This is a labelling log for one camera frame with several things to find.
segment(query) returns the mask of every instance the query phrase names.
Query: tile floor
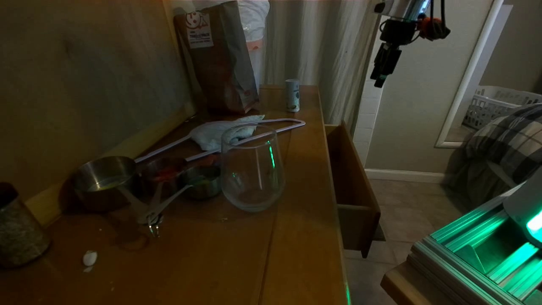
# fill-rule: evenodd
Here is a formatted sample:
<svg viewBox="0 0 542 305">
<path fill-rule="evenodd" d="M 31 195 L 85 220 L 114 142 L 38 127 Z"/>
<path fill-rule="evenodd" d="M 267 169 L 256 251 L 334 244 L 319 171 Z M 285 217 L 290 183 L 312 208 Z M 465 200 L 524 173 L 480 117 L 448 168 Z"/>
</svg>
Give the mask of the tile floor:
<svg viewBox="0 0 542 305">
<path fill-rule="evenodd" d="M 395 303 L 380 286 L 383 274 L 402 264 L 414 242 L 461 217 L 461 200 L 438 183 L 372 179 L 387 240 L 375 240 L 368 257 L 344 251 L 353 305 Z"/>
</svg>

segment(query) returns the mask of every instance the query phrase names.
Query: curtain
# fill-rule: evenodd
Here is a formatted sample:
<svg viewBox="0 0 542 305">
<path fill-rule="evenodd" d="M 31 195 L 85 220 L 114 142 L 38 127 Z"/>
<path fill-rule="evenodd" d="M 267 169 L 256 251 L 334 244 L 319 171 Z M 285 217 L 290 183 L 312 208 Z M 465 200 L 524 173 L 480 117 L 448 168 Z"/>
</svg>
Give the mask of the curtain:
<svg viewBox="0 0 542 305">
<path fill-rule="evenodd" d="M 356 127 L 378 27 L 373 0 L 270 0 L 265 83 L 319 85 L 328 124 Z"/>
</svg>

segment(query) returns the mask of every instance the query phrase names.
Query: plaid blanket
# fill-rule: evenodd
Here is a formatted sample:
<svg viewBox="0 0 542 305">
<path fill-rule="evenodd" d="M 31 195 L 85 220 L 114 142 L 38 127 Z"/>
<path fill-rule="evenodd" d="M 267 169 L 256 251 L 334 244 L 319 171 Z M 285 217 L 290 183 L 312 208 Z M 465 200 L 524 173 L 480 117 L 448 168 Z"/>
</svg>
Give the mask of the plaid blanket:
<svg viewBox="0 0 542 305">
<path fill-rule="evenodd" d="M 466 156 L 492 161 L 516 181 L 526 181 L 542 163 L 542 105 L 499 117 L 466 140 Z"/>
</svg>

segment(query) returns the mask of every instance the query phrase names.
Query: wooden drawer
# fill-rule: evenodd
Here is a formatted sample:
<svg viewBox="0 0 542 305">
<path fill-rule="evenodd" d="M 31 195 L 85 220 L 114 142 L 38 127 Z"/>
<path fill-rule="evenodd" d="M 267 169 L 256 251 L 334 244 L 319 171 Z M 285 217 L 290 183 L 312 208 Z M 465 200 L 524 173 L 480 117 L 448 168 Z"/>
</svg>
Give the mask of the wooden drawer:
<svg viewBox="0 0 542 305">
<path fill-rule="evenodd" d="M 343 246 L 368 256 L 378 229 L 380 207 L 346 127 L 328 125 L 326 129 Z"/>
</svg>

